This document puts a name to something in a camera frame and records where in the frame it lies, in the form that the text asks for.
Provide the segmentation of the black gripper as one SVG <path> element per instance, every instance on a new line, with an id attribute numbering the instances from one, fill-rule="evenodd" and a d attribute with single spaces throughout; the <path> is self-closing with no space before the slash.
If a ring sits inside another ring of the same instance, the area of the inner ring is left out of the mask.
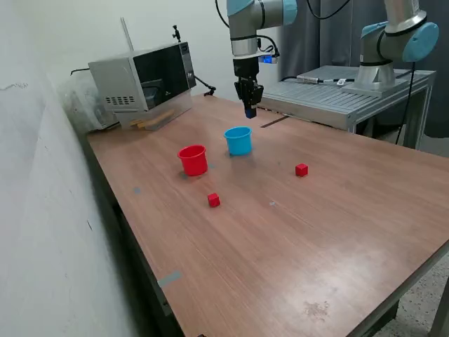
<path id="1" fill-rule="evenodd" d="M 257 81 L 257 74 L 259 73 L 259 62 L 257 58 L 243 58 L 233 59 L 234 74 L 238 78 L 238 81 L 234 83 L 237 96 L 243 104 L 245 115 L 248 115 L 248 98 L 246 85 L 242 82 L 242 79 Z M 257 82 L 253 82 L 250 91 L 250 108 L 255 109 L 257 104 L 261 102 L 264 86 L 259 85 Z"/>

